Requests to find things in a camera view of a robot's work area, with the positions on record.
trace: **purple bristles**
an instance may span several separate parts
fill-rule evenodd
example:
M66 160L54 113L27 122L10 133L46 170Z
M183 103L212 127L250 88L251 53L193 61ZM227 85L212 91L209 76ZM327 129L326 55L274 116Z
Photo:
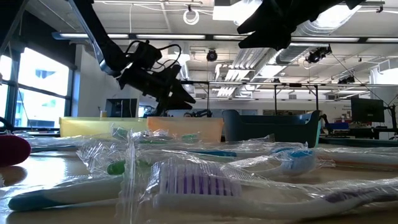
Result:
M164 164L161 173L160 192L165 194L240 197L242 191L239 182L227 178L217 164Z

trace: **orange bin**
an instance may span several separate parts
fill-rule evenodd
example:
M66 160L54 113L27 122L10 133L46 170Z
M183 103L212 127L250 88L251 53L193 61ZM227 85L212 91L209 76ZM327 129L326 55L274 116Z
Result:
M203 142L220 142L224 126L222 118L148 117L147 122L152 131L163 129L177 138L198 133Z

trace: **red object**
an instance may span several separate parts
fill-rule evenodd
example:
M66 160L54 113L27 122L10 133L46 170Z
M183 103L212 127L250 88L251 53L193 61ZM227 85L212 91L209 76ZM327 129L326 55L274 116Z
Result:
M13 135L0 136L0 167L24 162L30 151L30 144L25 139Z

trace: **wooden table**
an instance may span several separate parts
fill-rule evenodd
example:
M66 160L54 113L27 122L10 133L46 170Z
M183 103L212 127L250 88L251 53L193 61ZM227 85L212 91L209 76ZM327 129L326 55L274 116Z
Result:
M52 184L71 175L86 175L88 171L74 152L42 152L31 155L18 166L2 168L6 185ZM386 179L396 177L398 172L370 172L354 169L320 169L293 182L322 183L338 179ZM4 199L0 200L0 223L8 224L64 224L64 223L119 223L114 219L114 202L96 206L79 205L68 208L51 208L36 212L11 212ZM397 210L362 213L334 218L312 220L308 223L397 223Z

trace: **yellow bin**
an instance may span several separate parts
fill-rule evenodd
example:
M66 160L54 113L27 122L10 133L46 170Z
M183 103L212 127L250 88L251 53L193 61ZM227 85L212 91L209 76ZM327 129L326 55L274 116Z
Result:
M148 129L144 118L60 118L61 137L111 134L111 127L145 131Z
M150 130L167 130L178 138L199 133L199 138L204 142L220 142L224 126L222 118L148 117L147 120Z

